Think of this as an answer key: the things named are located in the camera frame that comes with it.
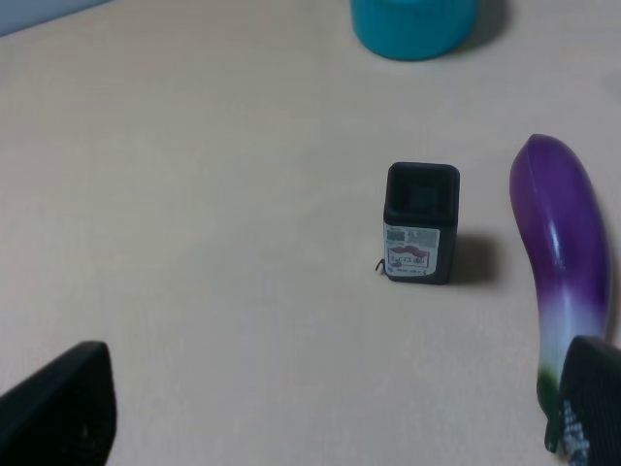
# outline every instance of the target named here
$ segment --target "green calyx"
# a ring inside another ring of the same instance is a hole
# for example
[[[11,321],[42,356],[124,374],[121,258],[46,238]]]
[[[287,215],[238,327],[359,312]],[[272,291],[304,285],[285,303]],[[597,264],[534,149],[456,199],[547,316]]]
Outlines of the green calyx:
[[[547,416],[545,427],[545,448],[556,453],[561,438],[561,419],[559,419],[559,388],[556,378],[550,371],[539,370],[537,377],[537,398],[541,409]]]

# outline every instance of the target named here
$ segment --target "small black container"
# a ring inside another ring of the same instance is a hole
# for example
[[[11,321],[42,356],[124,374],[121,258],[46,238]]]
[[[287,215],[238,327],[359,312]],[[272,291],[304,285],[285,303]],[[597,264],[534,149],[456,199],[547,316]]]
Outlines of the small black container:
[[[459,171],[451,165],[395,163],[384,205],[384,270],[394,282],[443,284],[455,251]]]

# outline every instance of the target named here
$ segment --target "black object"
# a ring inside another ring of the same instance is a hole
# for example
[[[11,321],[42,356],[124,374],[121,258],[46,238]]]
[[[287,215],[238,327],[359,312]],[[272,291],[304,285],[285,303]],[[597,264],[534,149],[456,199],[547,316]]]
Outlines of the black object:
[[[571,466],[621,464],[621,351],[599,338],[574,338],[559,410]]]
[[[103,466],[115,432],[104,343],[77,345],[0,398],[2,466]]]
[[[384,205],[384,271],[395,282],[443,284],[455,252],[459,171],[395,163]]]

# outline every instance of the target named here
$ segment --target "beige table surface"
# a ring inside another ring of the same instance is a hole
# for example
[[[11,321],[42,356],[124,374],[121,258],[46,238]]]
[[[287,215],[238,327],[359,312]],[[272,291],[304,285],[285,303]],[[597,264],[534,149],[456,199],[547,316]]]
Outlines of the beige table surface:
[[[557,464],[508,170],[565,140],[618,239],[621,3],[508,10],[416,64],[345,0],[118,0],[0,39],[0,389],[103,339],[112,466]],[[454,285],[374,273],[397,160],[461,171]]]

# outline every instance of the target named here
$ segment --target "toy eggplant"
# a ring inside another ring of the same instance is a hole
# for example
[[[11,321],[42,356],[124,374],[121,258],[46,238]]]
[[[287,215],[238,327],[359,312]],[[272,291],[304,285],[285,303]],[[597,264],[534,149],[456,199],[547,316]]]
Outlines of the toy eggplant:
[[[605,336],[611,257],[593,187],[561,141],[534,135],[510,173],[515,221],[529,255],[539,307],[537,395],[548,418],[545,447],[560,438],[558,390],[573,338]]]

